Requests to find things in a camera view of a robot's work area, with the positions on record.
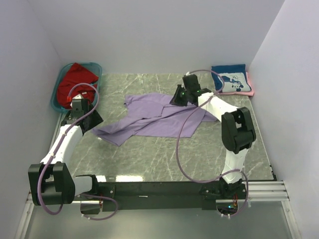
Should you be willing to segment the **lilac purple t-shirt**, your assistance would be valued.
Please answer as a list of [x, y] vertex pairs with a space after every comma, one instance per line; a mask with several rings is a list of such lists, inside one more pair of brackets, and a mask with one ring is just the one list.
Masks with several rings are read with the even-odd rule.
[[96, 127], [92, 133], [116, 146], [131, 136], [176, 138], [184, 122], [181, 137], [192, 137], [201, 122], [214, 122], [216, 118], [195, 105], [186, 107], [170, 104], [172, 96], [161, 93], [126, 95], [124, 106], [127, 115], [118, 122]]

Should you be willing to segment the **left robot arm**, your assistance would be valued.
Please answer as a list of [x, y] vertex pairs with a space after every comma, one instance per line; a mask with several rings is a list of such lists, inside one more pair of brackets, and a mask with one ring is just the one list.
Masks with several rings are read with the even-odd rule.
[[75, 112], [69, 111], [60, 124], [60, 131], [56, 141], [48, 154], [39, 164], [32, 164], [28, 169], [28, 178], [33, 203], [40, 205], [38, 198], [38, 182], [41, 172], [46, 171], [40, 183], [43, 203], [47, 205], [70, 204], [80, 194], [88, 200], [99, 196], [100, 188], [95, 175], [80, 175], [72, 177], [68, 164], [73, 151], [83, 135], [103, 122], [97, 111], [93, 111], [86, 118], [76, 123], [68, 132], [69, 126], [80, 118]]

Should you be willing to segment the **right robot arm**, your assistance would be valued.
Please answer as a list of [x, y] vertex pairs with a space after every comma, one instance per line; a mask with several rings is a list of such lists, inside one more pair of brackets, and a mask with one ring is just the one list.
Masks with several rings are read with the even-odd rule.
[[256, 140], [250, 111], [246, 107], [233, 106], [200, 86], [184, 88], [178, 85], [170, 103], [183, 107], [188, 103], [196, 105], [187, 119], [202, 109], [221, 122], [221, 139], [226, 157], [222, 174], [218, 177], [218, 193], [225, 199], [231, 198], [240, 191], [246, 155]]

